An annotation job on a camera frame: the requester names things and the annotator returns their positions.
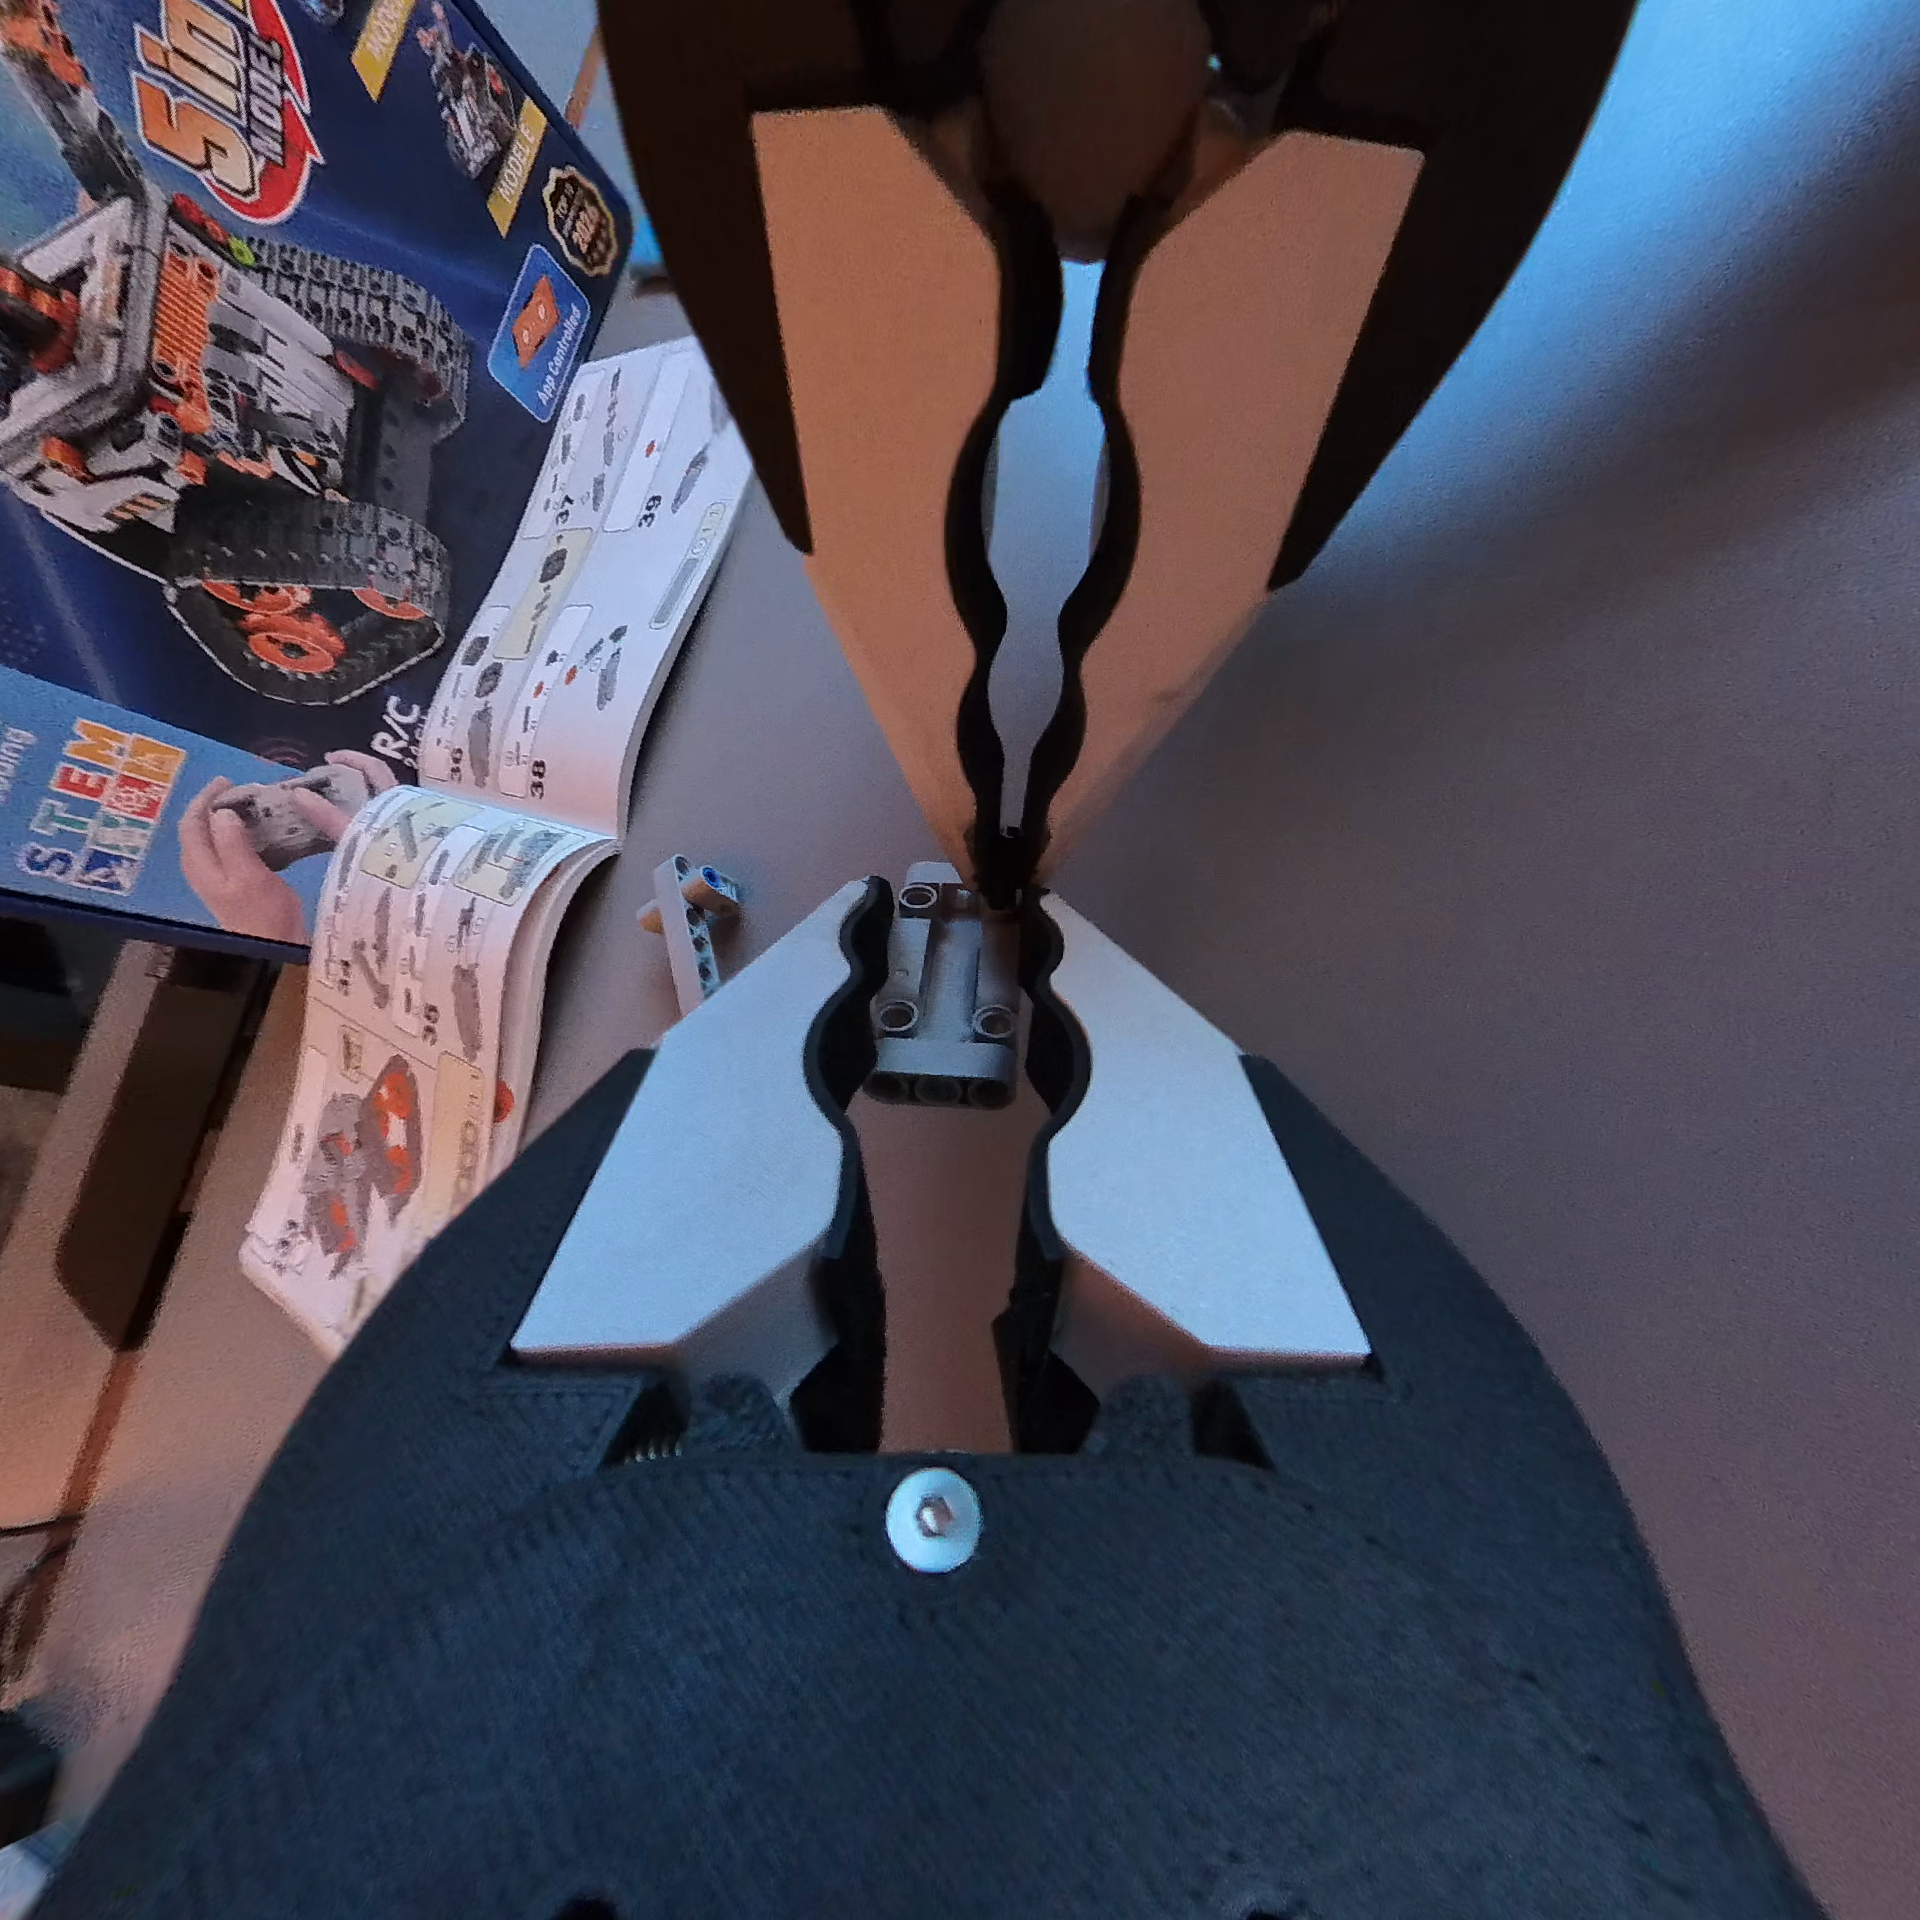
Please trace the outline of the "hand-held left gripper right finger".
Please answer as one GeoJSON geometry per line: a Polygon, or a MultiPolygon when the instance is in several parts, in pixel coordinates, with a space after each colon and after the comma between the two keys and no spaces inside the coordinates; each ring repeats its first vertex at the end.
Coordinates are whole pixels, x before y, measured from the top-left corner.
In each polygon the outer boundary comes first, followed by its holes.
{"type": "Polygon", "coordinates": [[[1079,1450],[1138,1375],[1366,1364],[1239,1046],[1058,895],[1027,901],[1019,978],[1048,1122],[992,1329],[1016,1446],[1079,1450]]]}

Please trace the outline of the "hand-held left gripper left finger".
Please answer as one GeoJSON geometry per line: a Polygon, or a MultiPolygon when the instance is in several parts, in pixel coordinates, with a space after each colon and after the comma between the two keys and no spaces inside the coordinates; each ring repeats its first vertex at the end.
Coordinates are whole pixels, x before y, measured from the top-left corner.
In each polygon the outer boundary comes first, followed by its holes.
{"type": "Polygon", "coordinates": [[[854,881],[661,1043],[512,1350],[753,1375],[811,1450],[877,1452],[885,1305],[849,1121],[890,884],[854,881]]]}

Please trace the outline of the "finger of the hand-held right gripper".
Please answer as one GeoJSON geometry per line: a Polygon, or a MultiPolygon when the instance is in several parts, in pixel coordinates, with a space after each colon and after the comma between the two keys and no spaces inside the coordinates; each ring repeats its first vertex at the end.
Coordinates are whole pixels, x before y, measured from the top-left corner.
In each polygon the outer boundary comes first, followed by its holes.
{"type": "Polygon", "coordinates": [[[1129,285],[1106,271],[1089,378],[1106,413],[1101,542],[1063,604],[1079,751],[1038,876],[1113,803],[1270,594],[1425,158],[1288,130],[1174,221],[1129,285]]]}
{"type": "Polygon", "coordinates": [[[1063,266],[1011,178],[953,186],[880,108],[753,118],[808,574],[952,862],[1001,825],[985,491],[1049,367],[1063,266]]]}

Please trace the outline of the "grey toy block frame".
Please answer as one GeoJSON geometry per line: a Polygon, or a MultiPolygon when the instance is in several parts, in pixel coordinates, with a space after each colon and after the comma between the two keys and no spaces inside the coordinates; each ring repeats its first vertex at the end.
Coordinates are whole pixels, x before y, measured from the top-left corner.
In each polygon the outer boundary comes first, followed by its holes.
{"type": "Polygon", "coordinates": [[[1007,1108],[1022,1021],[1016,919],[929,859],[906,871],[887,948],[866,1093],[894,1107],[1007,1108]]]}

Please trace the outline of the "grey desk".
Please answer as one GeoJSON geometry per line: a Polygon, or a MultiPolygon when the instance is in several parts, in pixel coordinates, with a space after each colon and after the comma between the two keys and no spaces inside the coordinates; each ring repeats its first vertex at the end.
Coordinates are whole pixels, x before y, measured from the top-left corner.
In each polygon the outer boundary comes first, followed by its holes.
{"type": "MultiPolygon", "coordinates": [[[[675,1012],[669,850],[761,943],[930,852],[761,500],[531,1137],[675,1012]]],[[[1815,1898],[1917,1916],[1917,5],[1642,5],[1495,313],[1062,881],[1505,1295],[1815,1898]]],[[[235,1267],[303,996],[58,1567],[77,1825],[327,1372],[235,1267]]]]}

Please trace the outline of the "grey toy beam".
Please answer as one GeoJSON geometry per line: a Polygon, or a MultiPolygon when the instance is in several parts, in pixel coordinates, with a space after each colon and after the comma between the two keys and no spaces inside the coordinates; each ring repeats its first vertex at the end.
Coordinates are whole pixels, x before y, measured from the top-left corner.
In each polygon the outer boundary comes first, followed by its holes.
{"type": "Polygon", "coordinates": [[[691,1014],[723,985],[713,931],[737,921],[742,892],[729,876],[686,855],[663,859],[655,884],[639,926],[663,938],[679,1011],[691,1014]]]}

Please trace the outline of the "instruction booklet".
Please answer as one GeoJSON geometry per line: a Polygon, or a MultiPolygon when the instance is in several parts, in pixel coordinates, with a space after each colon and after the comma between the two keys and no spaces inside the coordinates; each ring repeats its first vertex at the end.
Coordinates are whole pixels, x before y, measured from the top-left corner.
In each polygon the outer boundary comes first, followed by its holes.
{"type": "Polygon", "coordinates": [[[546,965],[627,835],[634,771],[753,462],[703,350],[578,373],[501,571],[318,895],[296,1094],[242,1242],[335,1358],[519,1153],[546,965]]]}

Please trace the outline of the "blue toy box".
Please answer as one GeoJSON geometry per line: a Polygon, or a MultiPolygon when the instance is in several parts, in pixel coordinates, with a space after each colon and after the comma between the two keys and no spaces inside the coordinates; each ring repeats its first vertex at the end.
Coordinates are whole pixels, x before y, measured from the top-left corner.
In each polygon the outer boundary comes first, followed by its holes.
{"type": "Polygon", "coordinates": [[[634,220],[479,5],[6,5],[6,915],[296,946],[634,220]]]}

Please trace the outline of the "black panel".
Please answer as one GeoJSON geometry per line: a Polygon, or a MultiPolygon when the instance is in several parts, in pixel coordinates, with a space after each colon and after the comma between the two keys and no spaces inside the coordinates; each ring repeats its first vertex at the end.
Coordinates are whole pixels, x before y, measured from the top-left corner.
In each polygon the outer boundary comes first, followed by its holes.
{"type": "Polygon", "coordinates": [[[194,1211],[280,967],[123,942],[6,1234],[6,1359],[135,1350],[194,1211]]]}

